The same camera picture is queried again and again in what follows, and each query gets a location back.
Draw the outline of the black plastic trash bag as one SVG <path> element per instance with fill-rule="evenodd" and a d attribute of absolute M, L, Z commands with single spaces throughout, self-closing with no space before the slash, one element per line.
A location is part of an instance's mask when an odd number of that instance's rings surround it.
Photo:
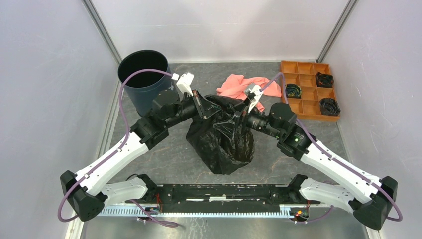
<path fill-rule="evenodd" d="M 208 119 L 194 117 L 186 140 L 212 173 L 230 175 L 253 160 L 253 134 L 250 129 L 239 127 L 234 138 L 229 139 L 213 125 L 231 119 L 234 106 L 242 100 L 218 95 L 206 95 L 205 98 L 221 110 Z"/>

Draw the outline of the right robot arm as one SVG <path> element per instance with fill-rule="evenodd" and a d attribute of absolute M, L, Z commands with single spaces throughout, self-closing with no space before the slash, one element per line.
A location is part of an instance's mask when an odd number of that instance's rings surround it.
<path fill-rule="evenodd" d="M 273 104 L 268 115 L 255 112 L 243 103 L 231 107 L 230 111 L 233 113 L 228 120 L 214 124 L 227 138 L 234 139 L 237 130 L 244 128 L 269 135 L 278 140 L 277 147 L 283 154 L 335 181 L 332 185 L 298 175 L 293 180 L 295 185 L 287 190 L 291 202 L 307 199 L 330 204 L 374 230 L 380 230 L 386 220 L 400 222 L 403 219 L 396 204 L 397 180 L 372 175 L 334 153 L 297 121 L 297 115 L 288 104 Z"/>

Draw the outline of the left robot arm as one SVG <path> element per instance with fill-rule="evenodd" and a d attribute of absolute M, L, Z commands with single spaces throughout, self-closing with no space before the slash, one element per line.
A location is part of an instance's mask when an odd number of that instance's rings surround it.
<path fill-rule="evenodd" d="M 118 144 L 96 161 L 76 173 L 69 170 L 60 176 L 64 200 L 82 222 L 96 217 L 103 208 L 132 199 L 150 203 L 156 189 L 141 178 L 109 184 L 109 180 L 136 158 L 147 153 L 168 135 L 168 129 L 190 118 L 208 119 L 220 106 L 193 90 L 190 95 L 163 90 Z"/>

